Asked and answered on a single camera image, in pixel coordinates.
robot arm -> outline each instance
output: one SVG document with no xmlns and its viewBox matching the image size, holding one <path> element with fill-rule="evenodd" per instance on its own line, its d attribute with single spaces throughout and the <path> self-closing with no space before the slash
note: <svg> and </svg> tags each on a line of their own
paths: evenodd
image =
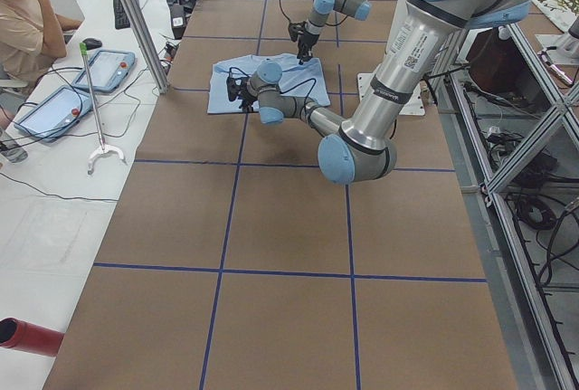
<svg viewBox="0 0 579 390">
<path fill-rule="evenodd" d="M 296 24 L 290 23 L 288 27 L 290 39 L 298 42 L 299 62 L 307 62 L 312 58 L 311 50 L 318 42 L 332 10 L 364 21 L 371 7 L 368 0 L 314 0 L 308 20 Z"/>
<path fill-rule="evenodd" d="M 327 179 L 338 184 L 377 179 L 392 171 L 396 159 L 386 133 L 448 35 L 517 22 L 529 6 L 530 0 L 407 0 L 408 16 L 351 119 L 309 98 L 281 96 L 281 70 L 274 62 L 261 65 L 248 90 L 260 103 L 262 122 L 300 118 L 324 136 L 318 162 Z"/>
</svg>

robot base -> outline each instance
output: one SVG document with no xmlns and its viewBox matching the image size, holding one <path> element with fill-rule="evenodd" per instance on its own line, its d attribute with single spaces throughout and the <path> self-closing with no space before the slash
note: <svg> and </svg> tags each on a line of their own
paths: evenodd
<svg viewBox="0 0 579 390">
<path fill-rule="evenodd" d="M 370 84 L 370 81 L 373 77 L 373 73 L 358 73 L 358 96 L 360 98 L 360 102 L 364 97 L 366 87 Z M 401 116 L 423 116 L 426 114 L 424 106 L 422 105 L 420 92 L 420 85 L 417 85 L 414 89 L 413 96 L 410 98 L 408 103 L 404 105 L 402 111 L 400 111 Z"/>
</svg>

white label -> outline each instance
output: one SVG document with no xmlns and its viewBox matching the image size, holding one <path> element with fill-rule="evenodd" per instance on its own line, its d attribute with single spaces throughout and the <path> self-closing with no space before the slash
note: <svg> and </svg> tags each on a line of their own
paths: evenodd
<svg viewBox="0 0 579 390">
<path fill-rule="evenodd" d="M 436 35 L 422 33 L 410 53 L 405 57 L 398 57 L 398 62 L 406 69 L 410 69 L 416 73 L 420 72 L 424 62 L 426 62 L 430 56 L 437 42 L 438 37 Z"/>
<path fill-rule="evenodd" d="M 406 43 L 406 40 L 408 39 L 412 31 L 413 28 L 411 25 L 404 24 L 404 26 L 398 32 L 398 35 L 396 36 L 394 43 L 392 44 L 392 46 L 390 46 L 390 52 L 392 53 L 392 55 L 396 55 L 398 52 L 402 50 L 404 44 Z"/>
</svg>

keyboard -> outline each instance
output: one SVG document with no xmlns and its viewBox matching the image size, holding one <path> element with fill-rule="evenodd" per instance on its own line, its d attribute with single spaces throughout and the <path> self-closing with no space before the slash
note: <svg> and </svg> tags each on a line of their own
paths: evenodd
<svg viewBox="0 0 579 390">
<path fill-rule="evenodd" d="M 115 14 L 115 29 L 122 30 L 123 28 L 129 28 L 130 21 L 120 0 L 112 0 L 112 9 Z"/>
</svg>

t-shirt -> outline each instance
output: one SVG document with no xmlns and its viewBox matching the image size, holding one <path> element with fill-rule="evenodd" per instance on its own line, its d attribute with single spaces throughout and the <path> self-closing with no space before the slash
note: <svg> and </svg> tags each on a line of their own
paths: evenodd
<svg viewBox="0 0 579 390">
<path fill-rule="evenodd" d="M 43 15 L 38 0 L 0 0 L 0 62 L 30 88 L 54 62 L 41 54 Z"/>
</svg>

